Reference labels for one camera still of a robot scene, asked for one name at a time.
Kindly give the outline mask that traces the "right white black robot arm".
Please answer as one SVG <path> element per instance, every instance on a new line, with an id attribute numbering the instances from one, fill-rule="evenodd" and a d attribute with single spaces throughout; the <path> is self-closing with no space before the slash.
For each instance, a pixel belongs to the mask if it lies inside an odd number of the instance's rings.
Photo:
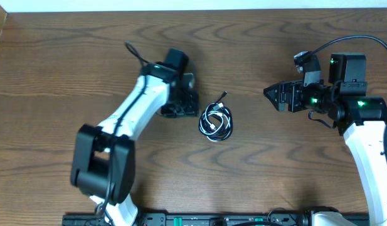
<path id="1" fill-rule="evenodd" d="M 349 148 L 368 205 L 369 224 L 387 225 L 387 105 L 382 97 L 367 96 L 366 57 L 333 53 L 328 84 L 321 79 L 315 55 L 294 58 L 303 79 L 279 82 L 263 94 L 277 111 L 326 114 Z"/>

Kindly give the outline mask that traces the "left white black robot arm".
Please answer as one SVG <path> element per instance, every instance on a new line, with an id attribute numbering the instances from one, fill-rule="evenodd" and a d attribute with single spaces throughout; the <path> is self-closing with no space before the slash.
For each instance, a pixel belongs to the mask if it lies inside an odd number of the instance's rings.
<path id="1" fill-rule="evenodd" d="M 108 118 L 77 132 L 70 183 L 97 206 L 95 221 L 133 225 L 138 215 L 130 191 L 135 178 L 135 142 L 152 117 L 196 117 L 198 93 L 189 57 L 169 49 L 161 62 L 141 61 L 137 83 Z"/>

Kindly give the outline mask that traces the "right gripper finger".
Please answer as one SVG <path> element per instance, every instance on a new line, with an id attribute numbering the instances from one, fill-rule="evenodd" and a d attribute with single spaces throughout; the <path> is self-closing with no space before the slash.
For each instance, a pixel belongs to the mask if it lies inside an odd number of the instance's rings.
<path id="1" fill-rule="evenodd" d="M 280 98 L 278 93 L 266 93 L 266 98 L 272 103 L 277 111 L 284 111 L 286 103 Z"/>
<path id="2" fill-rule="evenodd" d="M 275 83 L 263 90 L 264 94 L 279 94 L 281 92 L 284 92 L 284 85 L 286 82 L 279 82 Z"/>

